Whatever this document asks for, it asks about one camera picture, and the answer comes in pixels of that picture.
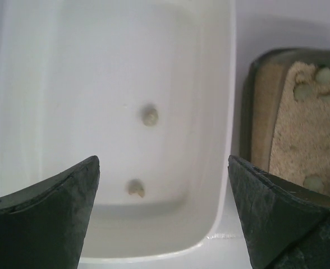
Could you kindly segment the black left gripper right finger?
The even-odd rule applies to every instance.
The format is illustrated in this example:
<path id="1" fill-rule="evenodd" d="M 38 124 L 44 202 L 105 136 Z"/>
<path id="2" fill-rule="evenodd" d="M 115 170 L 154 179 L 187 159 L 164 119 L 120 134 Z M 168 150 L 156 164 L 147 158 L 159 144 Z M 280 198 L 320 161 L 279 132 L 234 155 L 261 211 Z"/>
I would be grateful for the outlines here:
<path id="1" fill-rule="evenodd" d="M 330 268 L 330 196 L 238 156 L 228 161 L 252 268 Z"/>

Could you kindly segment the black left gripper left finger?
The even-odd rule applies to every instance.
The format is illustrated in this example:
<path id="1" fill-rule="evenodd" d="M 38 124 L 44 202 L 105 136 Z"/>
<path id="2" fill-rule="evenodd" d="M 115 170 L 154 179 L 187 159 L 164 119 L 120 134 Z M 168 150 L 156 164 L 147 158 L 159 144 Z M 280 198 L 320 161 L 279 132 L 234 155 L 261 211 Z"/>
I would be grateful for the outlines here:
<path id="1" fill-rule="evenodd" d="M 77 268 L 99 177 L 91 156 L 0 197 L 0 268 Z"/>

